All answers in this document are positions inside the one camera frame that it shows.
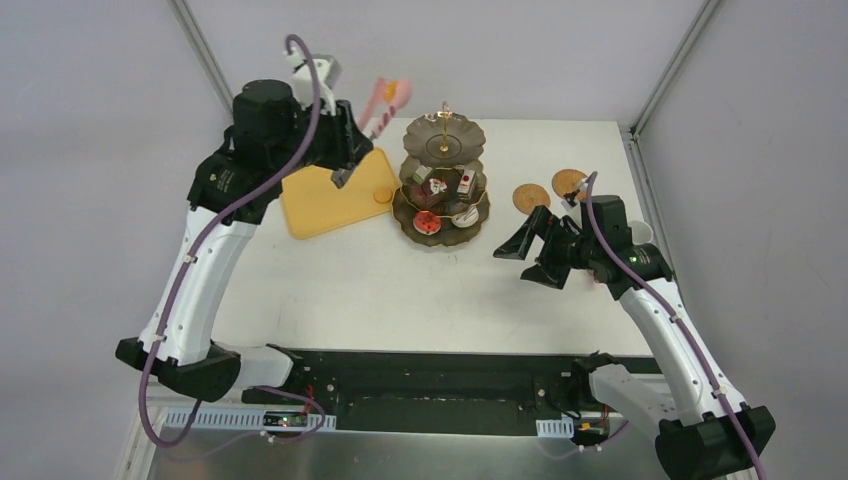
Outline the white glazed donut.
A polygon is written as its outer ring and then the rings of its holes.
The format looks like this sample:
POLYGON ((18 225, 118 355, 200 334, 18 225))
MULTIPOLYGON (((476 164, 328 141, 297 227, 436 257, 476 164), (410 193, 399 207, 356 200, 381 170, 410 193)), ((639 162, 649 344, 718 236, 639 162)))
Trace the white glazed donut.
POLYGON ((451 223, 459 229, 466 229, 475 225, 480 218, 480 214, 476 205, 470 205, 465 211, 453 215, 451 223))

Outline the yellow serving tray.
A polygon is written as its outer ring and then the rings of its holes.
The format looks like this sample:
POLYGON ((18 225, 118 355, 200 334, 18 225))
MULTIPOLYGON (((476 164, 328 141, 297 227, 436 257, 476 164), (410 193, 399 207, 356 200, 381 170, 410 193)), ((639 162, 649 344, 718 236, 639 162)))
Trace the yellow serving tray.
POLYGON ((310 166, 282 180, 281 208, 289 232, 299 240, 386 213, 389 204, 373 200, 379 187, 399 188, 398 178, 385 151, 372 150, 342 189, 331 181, 331 172, 310 166))

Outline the pink handled metal tongs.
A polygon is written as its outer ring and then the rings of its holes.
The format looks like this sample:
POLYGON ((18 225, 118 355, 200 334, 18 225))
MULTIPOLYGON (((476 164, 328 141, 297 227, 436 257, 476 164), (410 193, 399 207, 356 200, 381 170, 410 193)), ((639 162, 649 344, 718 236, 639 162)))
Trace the pink handled metal tongs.
POLYGON ((387 80, 384 77, 378 77, 374 83, 370 98, 363 111, 359 114, 357 127, 362 133, 366 133, 367 127, 374 118, 377 109, 380 106, 384 106, 383 113, 377 118, 375 125, 367 132, 370 140, 376 140, 396 114, 409 103, 411 97, 412 84, 409 79, 387 80), (392 81, 398 82, 397 95, 391 101, 387 101, 384 98, 384 91, 386 86, 392 81))

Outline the green layered cake piece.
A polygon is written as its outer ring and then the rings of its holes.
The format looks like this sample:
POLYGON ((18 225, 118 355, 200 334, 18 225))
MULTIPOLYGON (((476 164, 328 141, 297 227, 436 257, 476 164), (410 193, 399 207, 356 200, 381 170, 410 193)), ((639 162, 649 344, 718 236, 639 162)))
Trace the green layered cake piece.
POLYGON ((419 165, 411 176, 411 181, 416 185, 423 185, 432 176, 434 169, 426 165, 419 165))

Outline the red strawberry tart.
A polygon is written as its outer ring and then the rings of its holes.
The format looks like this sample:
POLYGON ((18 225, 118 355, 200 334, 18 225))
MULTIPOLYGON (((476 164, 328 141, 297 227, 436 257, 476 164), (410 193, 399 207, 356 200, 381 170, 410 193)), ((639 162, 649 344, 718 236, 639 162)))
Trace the red strawberry tart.
POLYGON ((413 217, 413 228, 422 235, 435 235, 442 226, 442 218, 431 211, 418 211, 413 217))

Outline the chocolate cake slice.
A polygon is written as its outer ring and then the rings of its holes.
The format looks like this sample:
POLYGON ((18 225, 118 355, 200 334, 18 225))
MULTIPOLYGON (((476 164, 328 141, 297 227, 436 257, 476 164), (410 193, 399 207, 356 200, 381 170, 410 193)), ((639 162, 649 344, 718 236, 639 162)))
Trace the chocolate cake slice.
POLYGON ((422 190, 428 198, 436 198, 447 192, 448 184, 439 178, 430 178, 422 184, 422 190))

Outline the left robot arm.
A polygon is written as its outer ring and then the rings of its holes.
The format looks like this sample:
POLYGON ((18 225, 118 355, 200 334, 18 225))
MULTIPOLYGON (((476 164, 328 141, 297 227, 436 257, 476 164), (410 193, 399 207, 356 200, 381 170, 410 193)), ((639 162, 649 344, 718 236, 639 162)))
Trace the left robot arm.
POLYGON ((303 396, 305 378, 283 349, 214 342, 213 324, 238 259, 281 195, 283 179, 315 166, 343 188, 373 148, 350 103, 333 95, 338 61, 293 53, 289 62, 288 81, 254 80, 234 97, 222 145, 196 169, 163 296, 142 333, 116 348, 123 363, 199 401, 256 386, 266 386, 281 404, 303 396))

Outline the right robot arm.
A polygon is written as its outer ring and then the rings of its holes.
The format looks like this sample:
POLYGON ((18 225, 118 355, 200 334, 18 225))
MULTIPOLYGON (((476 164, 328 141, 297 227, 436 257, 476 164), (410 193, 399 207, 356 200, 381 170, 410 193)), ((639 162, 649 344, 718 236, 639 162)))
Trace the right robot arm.
POLYGON ((493 255, 523 260, 540 239, 543 246, 522 279, 561 289, 573 271, 591 273, 637 326, 670 395, 637 380, 612 355, 595 353, 573 364, 567 409, 602 404, 623 415, 652 441, 671 479, 715 479, 745 470, 764 478, 760 456, 775 419, 766 407, 751 406, 709 353, 659 249, 635 243, 616 195, 581 203, 580 217, 575 222, 537 206, 493 255))

